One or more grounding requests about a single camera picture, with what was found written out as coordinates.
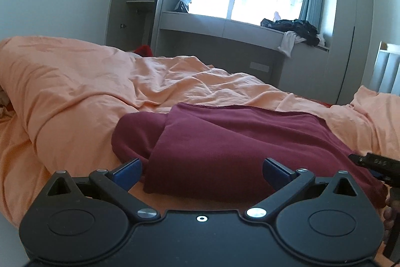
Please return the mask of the person's right hand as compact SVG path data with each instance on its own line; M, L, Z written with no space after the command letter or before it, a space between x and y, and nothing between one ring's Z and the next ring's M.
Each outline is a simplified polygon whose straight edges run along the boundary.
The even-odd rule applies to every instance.
M384 242L387 243L395 223L395 218L399 213L399 201L392 200L392 198L388 197L385 203L386 208L382 216L384 218Z

